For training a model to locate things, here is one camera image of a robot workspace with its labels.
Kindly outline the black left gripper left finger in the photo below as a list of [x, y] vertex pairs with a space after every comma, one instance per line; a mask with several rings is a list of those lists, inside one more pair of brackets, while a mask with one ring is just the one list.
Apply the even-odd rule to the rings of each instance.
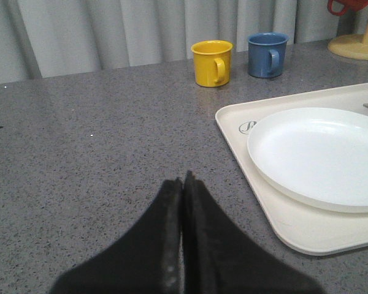
[[182, 182], [163, 182], [116, 242], [61, 275], [50, 293], [178, 293]]

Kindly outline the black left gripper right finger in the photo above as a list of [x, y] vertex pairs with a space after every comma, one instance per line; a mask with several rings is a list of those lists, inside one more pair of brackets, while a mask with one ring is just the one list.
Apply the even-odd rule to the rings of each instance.
[[191, 172], [183, 187], [185, 293], [323, 293], [252, 241]]

